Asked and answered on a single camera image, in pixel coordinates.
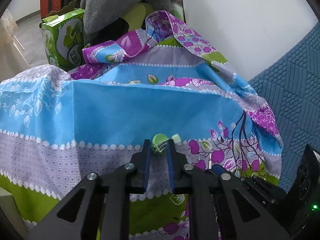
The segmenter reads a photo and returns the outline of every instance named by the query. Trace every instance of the small green object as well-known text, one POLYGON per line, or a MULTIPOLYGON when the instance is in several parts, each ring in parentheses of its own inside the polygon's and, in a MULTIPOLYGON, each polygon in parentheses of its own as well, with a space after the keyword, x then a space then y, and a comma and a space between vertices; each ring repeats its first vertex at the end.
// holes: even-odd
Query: small green object
POLYGON ((177 133, 172 135, 171 138, 168 138, 166 135, 162 133, 156 134, 152 139, 152 147, 154 151, 156 153, 161 153, 166 148, 167 141, 170 139, 172 139, 175 144, 181 142, 181 138, 177 133))
POLYGON ((168 137, 165 136, 163 133, 158 133, 152 138, 152 145, 157 145, 164 141, 168 140, 168 137))

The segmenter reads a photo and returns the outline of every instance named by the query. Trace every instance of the white wall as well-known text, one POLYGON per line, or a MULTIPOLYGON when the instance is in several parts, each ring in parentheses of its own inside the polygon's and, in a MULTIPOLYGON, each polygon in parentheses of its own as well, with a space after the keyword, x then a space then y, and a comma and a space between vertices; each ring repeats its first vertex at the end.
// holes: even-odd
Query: white wall
POLYGON ((40 0, 12 0, 8 6, 15 21, 40 10, 40 0))
POLYGON ((246 80, 272 65, 318 22, 306 0, 183 0, 186 21, 246 80))

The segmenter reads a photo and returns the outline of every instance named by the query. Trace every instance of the blue fabric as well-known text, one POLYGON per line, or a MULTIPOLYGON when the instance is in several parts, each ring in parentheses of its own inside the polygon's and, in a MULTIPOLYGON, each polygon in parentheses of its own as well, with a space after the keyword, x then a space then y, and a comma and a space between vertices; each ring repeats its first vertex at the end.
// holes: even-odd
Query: blue fabric
POLYGON ((283 139, 279 186, 289 191, 307 143, 320 149, 320 23, 271 67, 250 80, 274 111, 283 139))

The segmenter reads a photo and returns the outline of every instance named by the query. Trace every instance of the green cardboard box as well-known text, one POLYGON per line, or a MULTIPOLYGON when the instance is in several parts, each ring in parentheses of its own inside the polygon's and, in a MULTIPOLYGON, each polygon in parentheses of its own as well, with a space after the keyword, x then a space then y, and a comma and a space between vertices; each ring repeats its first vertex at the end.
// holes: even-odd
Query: green cardboard box
POLYGON ((84 64, 83 9, 43 19, 42 37, 48 62, 69 71, 84 64))

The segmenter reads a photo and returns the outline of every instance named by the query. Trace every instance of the floor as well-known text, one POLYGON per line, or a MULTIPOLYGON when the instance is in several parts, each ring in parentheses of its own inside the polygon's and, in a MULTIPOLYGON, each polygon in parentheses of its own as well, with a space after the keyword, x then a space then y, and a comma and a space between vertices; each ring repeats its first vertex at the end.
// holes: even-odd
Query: floor
POLYGON ((40 14, 33 16, 18 23, 18 30, 15 32, 16 37, 25 49, 22 54, 30 68, 48 64, 42 32, 39 28, 40 22, 40 14))

